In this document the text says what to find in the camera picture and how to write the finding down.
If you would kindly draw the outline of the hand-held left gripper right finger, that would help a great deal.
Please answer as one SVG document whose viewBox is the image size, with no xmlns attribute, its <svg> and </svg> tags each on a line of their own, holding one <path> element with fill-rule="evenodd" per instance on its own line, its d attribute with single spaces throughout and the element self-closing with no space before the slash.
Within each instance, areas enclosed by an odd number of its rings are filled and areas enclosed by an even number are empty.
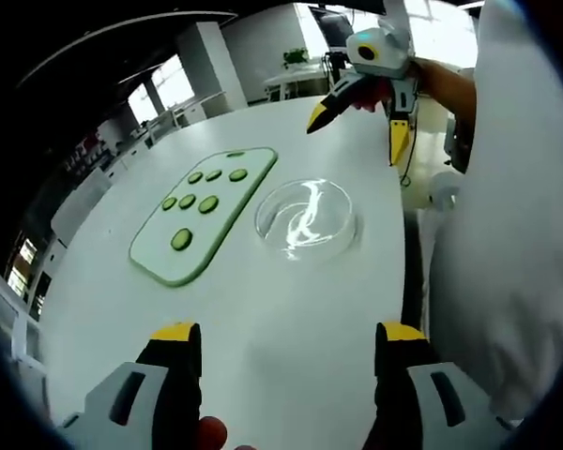
<svg viewBox="0 0 563 450">
<path fill-rule="evenodd" d="M 499 449 L 513 430 L 492 413 L 486 393 L 409 325 L 376 325 L 374 377 L 365 449 Z"/>
</svg>

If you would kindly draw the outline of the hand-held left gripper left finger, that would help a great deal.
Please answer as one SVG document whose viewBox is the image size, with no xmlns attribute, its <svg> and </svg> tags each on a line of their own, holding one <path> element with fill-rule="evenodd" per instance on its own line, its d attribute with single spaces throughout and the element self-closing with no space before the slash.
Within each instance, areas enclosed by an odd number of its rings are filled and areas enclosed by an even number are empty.
<svg viewBox="0 0 563 450">
<path fill-rule="evenodd" d="M 98 383 L 58 431 L 73 449 L 193 449 L 201 376 L 200 325 L 167 326 Z"/>
</svg>

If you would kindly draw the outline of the person's right hand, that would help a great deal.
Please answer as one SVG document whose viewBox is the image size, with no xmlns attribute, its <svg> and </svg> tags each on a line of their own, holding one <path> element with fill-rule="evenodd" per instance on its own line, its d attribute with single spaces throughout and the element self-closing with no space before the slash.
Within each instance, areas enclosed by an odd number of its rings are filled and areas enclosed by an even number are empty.
<svg viewBox="0 0 563 450">
<path fill-rule="evenodd" d="M 374 113 L 378 104 L 384 105 L 388 103 L 391 97 L 392 90 L 390 82 L 385 79 L 380 79 L 376 82 L 376 85 L 371 85 L 361 90 L 352 106 L 356 110 Z"/>
</svg>

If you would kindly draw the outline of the person's left hand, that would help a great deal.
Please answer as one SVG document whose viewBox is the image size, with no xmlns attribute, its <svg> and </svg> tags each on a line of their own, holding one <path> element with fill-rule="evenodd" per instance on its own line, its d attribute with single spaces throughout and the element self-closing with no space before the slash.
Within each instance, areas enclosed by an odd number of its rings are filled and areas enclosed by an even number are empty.
<svg viewBox="0 0 563 450">
<path fill-rule="evenodd" d="M 196 434 L 197 450 L 221 450 L 227 441 L 227 428 L 213 416 L 205 416 L 198 422 Z"/>
</svg>

